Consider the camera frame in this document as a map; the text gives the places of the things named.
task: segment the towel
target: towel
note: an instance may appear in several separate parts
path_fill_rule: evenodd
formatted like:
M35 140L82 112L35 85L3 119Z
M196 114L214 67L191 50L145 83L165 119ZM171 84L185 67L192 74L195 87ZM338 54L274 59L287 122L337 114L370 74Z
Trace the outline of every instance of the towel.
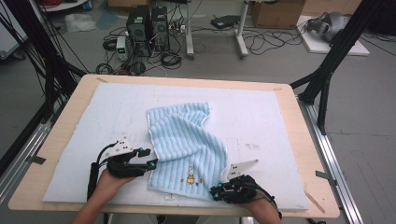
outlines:
M191 103L150 109L148 130L158 157L148 188L211 200L227 166L224 144L203 128L209 104Z

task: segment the sticker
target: sticker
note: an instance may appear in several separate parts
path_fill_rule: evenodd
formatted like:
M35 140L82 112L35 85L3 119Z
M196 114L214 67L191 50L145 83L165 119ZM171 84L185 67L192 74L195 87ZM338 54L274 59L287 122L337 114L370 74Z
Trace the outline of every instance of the sticker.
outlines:
M134 23L142 23L143 22L143 17L136 17L134 19Z
M175 199L175 196L173 195L173 193L166 193L165 194L165 200L166 201L172 201Z
M189 166L189 176L187 177L187 183L190 185L193 185L195 183L193 166Z

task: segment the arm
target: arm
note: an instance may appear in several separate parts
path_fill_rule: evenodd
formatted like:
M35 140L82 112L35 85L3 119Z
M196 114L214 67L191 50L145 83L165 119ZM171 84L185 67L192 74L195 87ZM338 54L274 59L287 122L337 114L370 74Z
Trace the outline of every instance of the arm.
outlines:
M240 203L238 206L246 208L260 224L282 224L275 208L260 194L251 203Z
M72 224L93 223L102 208L117 194L120 187L131 182L134 178L117 178L105 169L98 181L96 190L91 198L78 211Z

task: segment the cardboard box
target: cardboard box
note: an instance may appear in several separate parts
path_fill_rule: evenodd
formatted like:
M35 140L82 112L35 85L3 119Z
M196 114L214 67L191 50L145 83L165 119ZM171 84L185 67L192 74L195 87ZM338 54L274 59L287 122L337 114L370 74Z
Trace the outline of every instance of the cardboard box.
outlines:
M133 5L150 6L150 0L108 0L110 7L131 7Z
M294 29L303 11L305 0L278 0L274 4L255 3L254 26L267 29Z
M360 3L361 0L306 0L302 14L318 17L326 11L338 11L352 15Z

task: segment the embroidered bunny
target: embroidered bunny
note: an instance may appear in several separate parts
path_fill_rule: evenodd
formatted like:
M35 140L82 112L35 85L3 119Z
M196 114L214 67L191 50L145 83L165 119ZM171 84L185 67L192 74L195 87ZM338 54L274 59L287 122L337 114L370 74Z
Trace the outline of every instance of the embroidered bunny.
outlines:
M189 167L189 176L187 177L187 183L188 184L194 184L195 178L194 178L194 167L190 166Z

